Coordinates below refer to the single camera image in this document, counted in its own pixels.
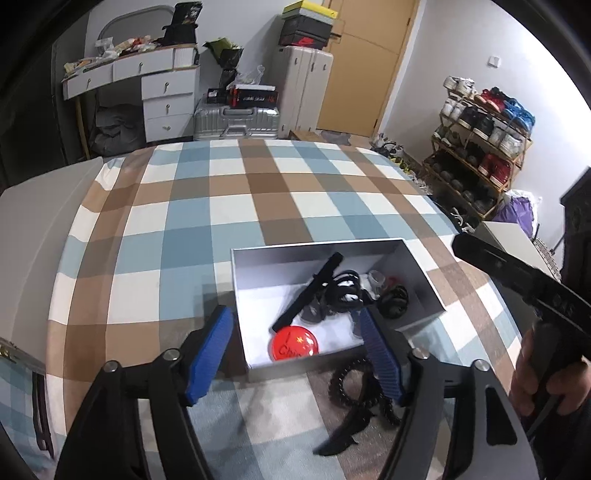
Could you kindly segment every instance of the red sneaker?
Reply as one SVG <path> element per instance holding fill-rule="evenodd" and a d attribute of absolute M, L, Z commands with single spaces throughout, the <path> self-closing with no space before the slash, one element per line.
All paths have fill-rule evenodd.
<path fill-rule="evenodd" d="M 489 92 L 489 98 L 486 100 L 486 105 L 496 113 L 501 113 L 505 109 L 505 100 L 507 100 L 507 98 L 507 95 L 499 90 L 498 87 L 493 87 Z"/>
<path fill-rule="evenodd" d="M 485 177 L 488 177 L 495 171 L 497 156 L 492 153 L 487 153 L 482 160 L 482 163 L 478 166 L 478 171 Z"/>
<path fill-rule="evenodd" d="M 495 171 L 491 173 L 491 182 L 497 187 L 503 188 L 511 176 L 511 165 L 509 165 L 509 162 L 501 160 L 498 157 L 495 161 Z"/>
<path fill-rule="evenodd" d="M 479 103 L 479 104 L 480 104 L 480 105 L 482 105 L 482 106 L 486 106 L 486 105 L 487 105 L 487 102 L 488 102 L 488 100 L 490 100 L 490 99 L 492 99 L 492 95 L 491 95 L 490 91 L 488 91 L 488 90 L 486 90 L 486 89 L 484 89 L 484 90 L 482 91 L 482 93 L 480 93 L 480 94 L 476 94 L 476 95 L 474 96 L 474 101 L 475 101 L 476 103 Z"/>

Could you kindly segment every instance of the drawer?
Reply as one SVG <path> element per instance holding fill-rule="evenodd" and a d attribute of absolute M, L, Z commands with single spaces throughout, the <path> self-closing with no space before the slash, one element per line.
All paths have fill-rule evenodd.
<path fill-rule="evenodd" d="M 192 93 L 144 100 L 145 119 L 193 113 L 194 110 L 195 96 Z"/>
<path fill-rule="evenodd" d="M 146 141 L 155 142 L 193 134 L 193 115 L 173 115 L 144 119 Z"/>
<path fill-rule="evenodd" d="M 199 68 L 174 70 L 142 77 L 142 98 L 194 93 L 199 85 Z"/>
<path fill-rule="evenodd" d="M 66 82 L 64 98 L 72 98 L 81 93 L 113 82 L 113 63 L 97 67 L 89 72 L 81 73 Z"/>
<path fill-rule="evenodd" d="M 123 57 L 113 63 L 113 81 L 173 68 L 172 48 Z"/>

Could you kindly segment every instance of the light switch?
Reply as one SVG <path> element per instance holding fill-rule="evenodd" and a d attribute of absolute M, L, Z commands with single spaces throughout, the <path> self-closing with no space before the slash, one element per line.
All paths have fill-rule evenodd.
<path fill-rule="evenodd" d="M 501 66 L 500 57 L 488 57 L 488 66 L 493 68 L 499 68 Z"/>

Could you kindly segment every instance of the red button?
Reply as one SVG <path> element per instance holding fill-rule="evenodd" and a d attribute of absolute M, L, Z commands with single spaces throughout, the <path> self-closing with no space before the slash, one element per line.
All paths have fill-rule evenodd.
<path fill-rule="evenodd" d="M 273 360 L 285 360 L 318 353 L 318 342 L 312 332 L 296 325 L 283 327 L 271 342 Z"/>

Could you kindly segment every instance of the metal screw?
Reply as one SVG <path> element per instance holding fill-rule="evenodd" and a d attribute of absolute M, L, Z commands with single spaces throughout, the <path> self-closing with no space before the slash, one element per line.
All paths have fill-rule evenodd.
<path fill-rule="evenodd" d="M 103 370 L 108 374 L 113 373 L 118 368 L 119 364 L 115 360 L 109 360 L 106 364 L 103 365 Z"/>
<path fill-rule="evenodd" d="M 426 360 L 431 354 L 424 348 L 416 347 L 413 348 L 413 355 L 419 360 Z"/>
<path fill-rule="evenodd" d="M 169 348 L 164 352 L 162 357 L 169 362 L 174 362 L 181 357 L 181 352 L 179 352 L 176 348 Z"/>
<path fill-rule="evenodd" d="M 488 372 L 491 369 L 491 365 L 486 360 L 475 360 L 472 365 L 481 372 Z"/>

